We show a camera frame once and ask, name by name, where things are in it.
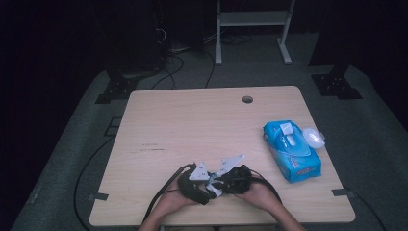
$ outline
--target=dark background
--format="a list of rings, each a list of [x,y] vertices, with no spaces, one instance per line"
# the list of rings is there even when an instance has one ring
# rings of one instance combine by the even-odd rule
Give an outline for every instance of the dark background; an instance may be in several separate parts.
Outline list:
[[[222,2],[232,10],[242,1]],[[242,9],[287,7],[254,2]],[[290,33],[320,32],[310,65],[357,66],[408,128],[407,10],[400,0],[297,0]],[[172,39],[200,48],[215,23],[214,0],[0,1],[0,229],[10,229],[100,71],[159,66]],[[166,29],[163,46],[155,27]]]

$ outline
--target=tissue pack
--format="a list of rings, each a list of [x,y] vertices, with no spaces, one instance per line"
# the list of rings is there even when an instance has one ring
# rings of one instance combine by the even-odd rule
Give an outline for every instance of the tissue pack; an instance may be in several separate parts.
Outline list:
[[[272,121],[264,127],[264,139],[276,164],[290,183],[321,176],[321,161],[305,141],[300,128],[290,120]]]

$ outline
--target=hand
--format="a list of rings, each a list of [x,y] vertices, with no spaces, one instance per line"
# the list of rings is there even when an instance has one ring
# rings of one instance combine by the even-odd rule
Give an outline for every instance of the hand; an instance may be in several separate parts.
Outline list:
[[[176,178],[167,187],[166,192],[162,194],[156,207],[152,210],[149,217],[140,226],[139,231],[157,230],[162,220],[169,214],[172,214],[181,208],[196,204],[196,202],[184,197],[178,190]]]
[[[249,190],[244,194],[235,194],[251,205],[270,213],[284,230],[304,231],[303,226],[282,205],[273,192],[265,185],[252,182]]]
[[[235,194],[235,196],[245,200],[258,209],[268,212],[276,208],[276,206],[282,206],[281,202],[279,202],[267,186],[257,182],[252,182],[249,190],[244,194]]]
[[[160,210],[164,215],[169,215],[185,206],[196,204],[196,202],[186,198],[180,193],[177,180],[178,178],[168,186],[154,210]]]

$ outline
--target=floor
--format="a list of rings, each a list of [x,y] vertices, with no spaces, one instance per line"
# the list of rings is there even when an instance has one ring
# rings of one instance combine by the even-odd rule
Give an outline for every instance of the floor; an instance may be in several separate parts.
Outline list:
[[[142,79],[137,90],[297,86],[345,187],[353,192],[356,213],[351,223],[304,224],[308,230],[405,230],[408,226],[408,133],[375,92],[370,79],[351,66],[345,78],[362,99],[321,96],[311,75],[331,66],[309,67],[318,35],[288,35],[293,59],[285,65],[277,35],[245,37],[224,45],[223,64],[214,66],[215,47],[167,59],[167,72]],[[66,126],[13,230],[135,230],[91,227],[93,196],[103,176],[127,100],[95,104],[109,83],[106,72],[95,76]]]

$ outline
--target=tabletop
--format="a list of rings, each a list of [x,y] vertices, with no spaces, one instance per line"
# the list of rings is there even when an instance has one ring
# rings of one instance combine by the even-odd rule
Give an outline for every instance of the tabletop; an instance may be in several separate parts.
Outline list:
[[[148,205],[169,177],[186,164],[204,162],[216,172],[220,160],[243,154],[238,164],[261,173],[299,222],[350,222],[354,211],[325,147],[317,149],[322,176],[291,184],[279,171],[263,127],[292,120],[316,124],[297,87],[140,90],[131,94],[89,222],[95,226],[140,225]],[[233,195],[183,208],[163,225],[248,225],[276,221]]]

